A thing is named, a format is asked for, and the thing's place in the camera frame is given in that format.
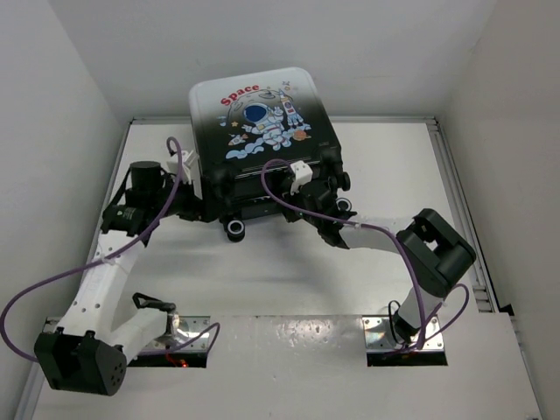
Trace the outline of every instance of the cable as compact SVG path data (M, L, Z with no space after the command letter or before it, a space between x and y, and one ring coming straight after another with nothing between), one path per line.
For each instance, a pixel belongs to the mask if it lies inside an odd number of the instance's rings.
M3 339L4 343L6 343L6 346L8 346L12 352L14 352L15 354L17 354L20 357L23 357L24 359L27 359L28 361L37 361L37 359L35 357L33 357L32 355L20 350L10 340L10 337L8 337L8 333L6 331L6 317L8 316L8 312L10 311L11 307L20 298L25 296L27 293L30 293L31 291L34 291L34 290L38 289L39 287L42 287L42 286L45 286L47 284L56 282L57 280L60 280L61 278L68 277L68 276L71 276L73 274L78 274L78 273L81 273L85 270L92 269L93 267L97 267L98 265L103 264L107 260L110 260L110 259L115 258L116 256L119 256L120 254L128 251L130 248L132 248L137 243L139 243L144 238L146 238L146 236L148 236L158 226L159 221L165 216L165 214L167 213L167 210L169 210L169 207L171 206L171 204L173 202L173 199L175 198L175 194L177 193L177 190L179 189L179 184L180 184L180 181L181 181L181 170L180 170L180 168L183 166L183 158L182 158L182 154L181 154L181 145L179 144L179 141L175 137L169 137L167 139L167 141L165 142L165 144L167 146L167 150L170 151L170 153L173 152L173 150L171 148L171 144L175 145L176 153L178 154L178 171L177 171L177 175L175 177L175 182L173 183L173 187L171 189L171 192L169 193L169 197L167 198L167 201L164 203L164 206L161 208L161 210L157 214L156 218L136 238L134 238L132 241L130 241L129 243L124 245L122 248L119 248L117 251L105 256L105 258L103 258L103 260L94 260L92 262L89 262L89 263L81 266L81 267L77 267L75 269L70 269L68 271L64 271L63 273L57 274L56 276L48 277L45 280L42 280L38 283L35 283L32 286L29 286L26 289L21 290L16 296L14 296L8 302L8 304L3 308L2 315L0 315L0 335L2 335L2 339Z
M335 223L341 223L343 225L355 226L355 227L358 227L358 228L372 229L372 230L375 230L377 232L382 232L393 242L397 251L401 255L402 260L404 261L404 265L406 266L406 268L409 272L410 280L412 280L412 288L414 289L414 294L416 295L416 301L418 302L418 312L420 314L420 334L418 335L417 345L418 345L418 348L423 348L424 343L425 343L427 323L426 323L426 313L425 313L425 309L424 309L424 301L422 299L422 292L421 292L421 289L420 289L420 284L418 283L418 280L417 280L417 275L414 272L414 269L412 268L412 263L410 262L409 257L406 255L406 252L404 251L403 245L401 245L401 243L396 239L396 236L394 234L392 234L391 232L389 232L387 229L383 228L383 227L379 227L379 226L376 226L376 225L371 225L371 224L368 224L368 223L358 223L356 221L338 219L336 217L327 216L327 215L321 214L321 213L315 213L315 212L306 210L304 208L296 207L296 206L293 206L292 204L286 203L282 199L278 198L270 190L269 186L266 183L266 171L274 164L286 165L288 167L288 169L290 169L290 163L286 160L283 160L283 159L271 159L266 164L264 164L264 166L261 169L262 188L264 188L264 191L276 203L278 203L280 206L284 206L286 208L289 208L290 210L292 210L296 213L299 213L299 214L307 214L309 216L317 217L317 218L320 218L320 219L323 219L323 220L326 220L326 221L333 221Z
M457 321L457 319L459 319L459 317L461 315L463 315L463 312L465 311L466 307L469 305L469 301L471 300L471 295L469 293L469 289L462 283L457 283L455 284L455 286L451 289L451 292L453 292L455 289L463 289L463 291L465 292L465 301L463 302L463 305L460 307L460 309L457 311L457 313L455 314L455 316L453 318L451 318L451 320L445 324L444 326L442 326L441 328L439 328L439 330L437 332L434 332L430 337L428 337L425 341L430 341L431 339L433 339L434 337L436 337L438 334L441 334L443 331L445 331L447 328L449 328L450 326L452 326L455 321ZM444 303L441 302L440 304L438 304L434 310L430 313L430 315L428 316L428 320L432 319L433 317L436 316L436 313L438 313L439 309L442 307ZM394 356L394 355L398 355L398 354L408 354L408 353L412 353L415 350L418 350L418 346L417 344L413 344L412 346L408 346L408 347L404 347L401 348L399 350L395 350L394 352L390 352L388 353L388 356Z
M216 339L218 338L218 334L220 334L220 323L219 322L214 322L213 324L211 324L210 326L208 326L207 328L205 328L204 330L199 332L199 335L187 340L183 344L180 344L180 345L175 346L175 347L166 348L165 350L149 350L147 352L141 352L139 354L139 356L163 356L163 355L166 355L166 354L169 354L169 353L176 353L179 350L182 350L183 348L185 348L187 346L190 346L193 342L202 338L202 336L204 334L209 333L214 328L216 329L216 333L213 335L212 341L210 342L210 345L208 346L208 349L206 350L206 353L208 354L208 353L210 353L210 350L212 350L212 347L214 347L214 343L216 342Z
M404 346L406 344L406 342L403 341L399 341L396 337L396 333L395 333L395 326L393 325L393 311L391 311L391 305L395 303L399 309L401 309L401 304L399 304L398 300L391 300L389 301L388 305L387 305L387 313L388 313L388 326L391 329L391 335L393 336L393 340L395 341L396 344L398 344L399 346Z

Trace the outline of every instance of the astronaut illustration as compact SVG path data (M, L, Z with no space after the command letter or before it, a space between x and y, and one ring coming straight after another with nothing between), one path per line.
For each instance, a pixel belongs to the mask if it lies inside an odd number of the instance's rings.
M262 135L262 140L270 144L274 151L279 151L282 146L291 146L290 139L283 136L284 112L280 107L272 109L263 103L251 103L243 110L243 115L247 121L255 125L255 127L243 125L243 129L248 133Z
M304 123L304 119L300 114L298 114L294 104L291 103L290 98L286 96L284 91L282 89L278 89L278 92L280 93L280 102L282 103L282 106L286 111L286 115L288 116L288 125L290 125L290 128L292 129L297 127L299 124L302 124L304 126L302 127L302 130L310 129L311 127L309 124Z

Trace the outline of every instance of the white connector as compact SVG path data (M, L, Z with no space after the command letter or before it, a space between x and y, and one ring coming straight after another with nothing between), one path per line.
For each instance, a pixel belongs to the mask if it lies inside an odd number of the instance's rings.
M299 191L300 186L311 182L313 178L313 169L303 160L298 160L291 164L290 168L294 174L294 182L291 184L290 194L294 195Z
M182 150L181 157L183 158L183 169L181 173L181 180L183 181L184 184L192 184L193 178L191 176L191 169L193 163L196 161L196 159L198 159L199 155L197 155L196 151L194 150L191 151ZM177 158L177 155L175 155L167 161L167 169L171 173L177 173L178 164L179 164L179 160Z

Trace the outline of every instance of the metal base plate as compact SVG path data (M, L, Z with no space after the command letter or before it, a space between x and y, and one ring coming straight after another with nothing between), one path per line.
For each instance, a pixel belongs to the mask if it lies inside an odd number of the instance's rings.
M426 327L426 336L437 333L425 342L422 350L412 353L395 353L403 346L391 332L388 316L362 317L368 366L426 366L447 365L444 337L439 331L439 321L433 318Z
M43 333L54 333L60 317L49 317L43 326ZM163 335L151 341L144 350L163 350L166 347L176 347L186 341L197 337L200 332L210 325L210 317L181 317L176 319L177 333L173 336ZM204 354L207 352L210 333L194 341L191 345L182 348L182 354Z

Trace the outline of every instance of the astronaut print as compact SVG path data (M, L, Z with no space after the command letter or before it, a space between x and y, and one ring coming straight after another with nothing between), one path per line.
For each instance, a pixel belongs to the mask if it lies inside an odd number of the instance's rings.
M229 139L224 139L230 150L226 159L244 159L249 155L270 148L280 151L312 138L298 108L286 91L297 90L289 81L283 81L276 89L255 85L239 89L221 103L228 106L226 115L217 117L217 123L229 130Z

